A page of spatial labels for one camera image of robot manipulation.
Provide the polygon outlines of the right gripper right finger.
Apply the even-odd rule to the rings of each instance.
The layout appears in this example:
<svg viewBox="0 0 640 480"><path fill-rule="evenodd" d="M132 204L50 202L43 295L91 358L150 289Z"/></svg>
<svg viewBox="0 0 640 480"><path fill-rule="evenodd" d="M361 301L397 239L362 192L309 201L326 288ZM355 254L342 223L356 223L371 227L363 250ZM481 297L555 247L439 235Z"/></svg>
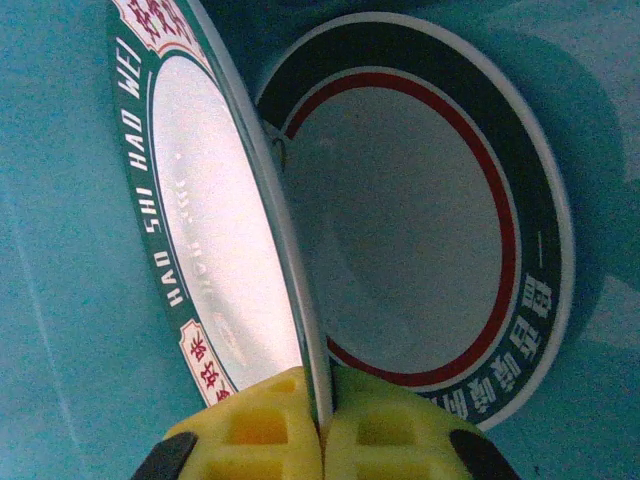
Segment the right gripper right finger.
<svg viewBox="0 0 640 480"><path fill-rule="evenodd" d="M431 401L350 367L332 376L326 479L520 477L481 430Z"/></svg>

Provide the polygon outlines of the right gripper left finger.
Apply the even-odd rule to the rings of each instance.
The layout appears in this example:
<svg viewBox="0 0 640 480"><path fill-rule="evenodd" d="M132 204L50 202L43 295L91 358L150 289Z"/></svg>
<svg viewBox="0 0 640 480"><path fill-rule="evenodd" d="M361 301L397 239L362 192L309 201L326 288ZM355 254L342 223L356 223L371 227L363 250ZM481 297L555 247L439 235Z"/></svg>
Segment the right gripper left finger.
<svg viewBox="0 0 640 480"><path fill-rule="evenodd" d="M304 369L294 367L177 423L136 479L322 479Z"/></svg>

